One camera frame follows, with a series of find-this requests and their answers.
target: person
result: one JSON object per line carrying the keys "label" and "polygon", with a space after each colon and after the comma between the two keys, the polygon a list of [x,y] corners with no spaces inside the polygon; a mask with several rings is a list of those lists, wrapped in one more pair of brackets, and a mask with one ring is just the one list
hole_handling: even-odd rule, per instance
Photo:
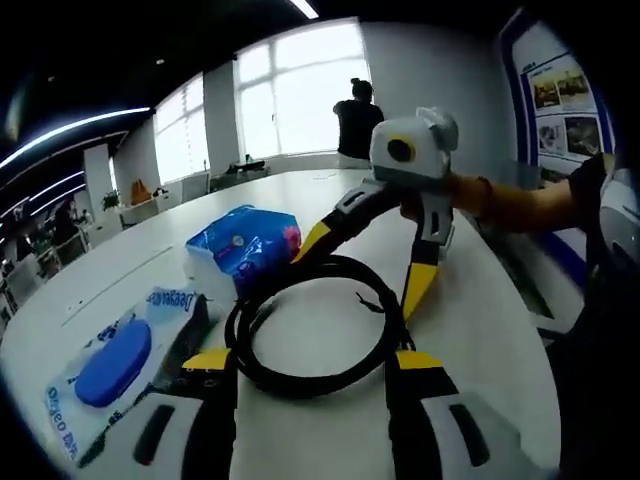
{"label": "person", "polygon": [[16,261],[21,262],[31,253],[33,253],[33,247],[29,243],[27,235],[18,235],[16,237]]}
{"label": "person", "polygon": [[369,146],[374,127],[384,120],[382,110],[372,105],[373,87],[366,80],[351,79],[353,100],[336,103],[333,113],[340,122],[338,165],[340,168],[369,168]]}
{"label": "person", "polygon": [[[612,181],[616,165],[640,173],[637,164],[625,163],[621,155],[601,153],[567,179],[540,190],[520,190],[453,172],[445,180],[453,207],[480,222],[512,232],[578,227],[586,233],[584,308],[573,328],[547,347],[560,407],[561,478],[583,478],[597,458],[619,456],[624,448],[619,428],[628,412],[618,404],[618,392],[633,376],[628,369],[638,364],[634,352],[640,334],[633,315],[637,312],[634,298],[640,291],[640,249],[633,242],[640,231],[640,217],[631,220],[637,213],[627,205],[622,206],[630,212],[626,219],[608,213],[608,218],[621,222],[614,230],[623,232],[630,248],[621,248],[620,239],[617,250],[616,242],[609,241],[613,248],[607,246],[601,195],[607,185],[616,183]],[[617,175],[626,175],[629,191],[635,190],[631,203],[637,211],[639,186],[633,185],[632,174],[615,174],[615,178]],[[407,199],[403,203],[405,217],[417,218],[414,202]],[[613,221],[606,222],[610,234]]]}
{"label": "person", "polygon": [[58,210],[56,210],[55,217],[53,219],[53,244],[56,246],[62,245],[78,231],[77,227],[73,223],[72,206],[73,204],[71,200],[67,199],[64,200],[62,205],[60,205]]}
{"label": "person", "polygon": [[81,218],[82,222],[86,223],[87,225],[91,225],[93,223],[93,215],[91,215],[87,209],[85,208],[84,210],[82,210],[82,218]]}

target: white wall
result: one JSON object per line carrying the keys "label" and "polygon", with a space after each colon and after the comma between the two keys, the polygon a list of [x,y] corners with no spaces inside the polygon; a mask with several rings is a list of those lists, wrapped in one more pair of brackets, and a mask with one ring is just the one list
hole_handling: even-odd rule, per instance
{"label": "white wall", "polygon": [[513,44],[513,61],[518,73],[531,63],[540,64],[567,51],[548,27],[538,22]]}
{"label": "white wall", "polygon": [[77,191],[73,195],[73,201],[76,203],[76,211],[78,212],[78,215],[82,215],[82,211],[86,209],[95,217],[93,205],[91,205],[91,198],[89,197],[89,192],[86,189]]}
{"label": "white wall", "polygon": [[113,157],[113,169],[120,199],[125,205],[131,203],[131,185],[136,180],[142,180],[151,193],[160,186],[153,118],[149,118],[125,139]]}
{"label": "white wall", "polygon": [[507,77],[507,70],[502,62],[502,54],[500,52],[500,42],[496,40],[493,50],[496,58],[500,58],[500,89],[505,97],[505,111],[507,121],[507,137],[504,139],[508,151],[509,159],[514,162],[518,161],[518,131],[516,126],[516,112],[513,109],[513,99],[511,97],[511,86]]}
{"label": "white wall", "polygon": [[211,174],[219,175],[240,159],[233,62],[227,62],[205,74],[204,119]]}
{"label": "white wall", "polygon": [[111,191],[109,149],[106,143],[84,151],[84,178],[96,220],[102,216],[102,199]]}
{"label": "white wall", "polygon": [[495,47],[435,27],[363,23],[376,103],[386,118],[441,106],[460,129],[452,159],[462,173],[481,174],[510,158],[509,97]]}

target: white table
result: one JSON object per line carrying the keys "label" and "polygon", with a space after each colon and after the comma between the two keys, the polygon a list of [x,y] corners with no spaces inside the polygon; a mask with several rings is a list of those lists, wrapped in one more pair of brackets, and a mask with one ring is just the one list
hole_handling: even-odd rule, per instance
{"label": "white table", "polygon": [[[184,242],[233,207],[293,213],[308,233],[367,172],[292,172],[249,182],[164,212],[100,245],[51,279],[5,333],[0,362],[38,440],[51,448],[45,385],[101,328],[154,285],[178,287]],[[419,350],[444,362],[462,391],[476,391],[516,425],[524,450],[557,465],[560,421],[553,377],[530,314],[511,280],[471,225],[456,232],[411,331]],[[401,294],[415,226],[396,210],[372,222],[338,252],[371,266]],[[344,370],[382,331],[382,317],[358,304],[350,280],[316,280],[285,292],[284,306],[256,338],[265,364],[293,374]],[[222,325],[209,339],[222,345]],[[381,369],[342,392],[291,402],[239,383],[235,479],[393,478]]]}

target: black cable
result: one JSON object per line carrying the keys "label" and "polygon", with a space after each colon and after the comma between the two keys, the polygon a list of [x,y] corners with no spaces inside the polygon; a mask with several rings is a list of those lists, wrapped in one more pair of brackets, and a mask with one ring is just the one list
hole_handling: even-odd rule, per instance
{"label": "black cable", "polygon": [[[373,349],[348,370],[322,377],[296,377],[273,371],[262,365],[253,352],[253,337],[273,307],[262,305],[277,293],[293,285],[316,278],[349,278],[369,286],[378,294],[384,310],[382,336]],[[238,359],[238,367],[258,388],[287,398],[312,398],[341,390],[368,375],[402,345],[415,350],[406,329],[396,294],[364,263],[340,255],[328,255],[320,261],[289,265],[280,275],[260,283],[249,298],[238,300],[225,326],[225,342]]]}

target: window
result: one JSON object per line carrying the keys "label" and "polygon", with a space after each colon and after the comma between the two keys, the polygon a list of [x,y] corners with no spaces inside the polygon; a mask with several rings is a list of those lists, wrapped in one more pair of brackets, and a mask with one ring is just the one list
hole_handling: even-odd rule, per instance
{"label": "window", "polygon": [[113,168],[113,158],[109,158],[109,176],[111,177],[111,189],[117,190],[118,183],[116,182],[116,171]]}
{"label": "window", "polygon": [[272,38],[241,53],[236,66],[238,131],[254,158],[335,150],[333,106],[351,98],[352,78],[369,80],[355,23]]}
{"label": "window", "polygon": [[201,74],[158,106],[154,131],[158,172],[163,185],[209,169]]}

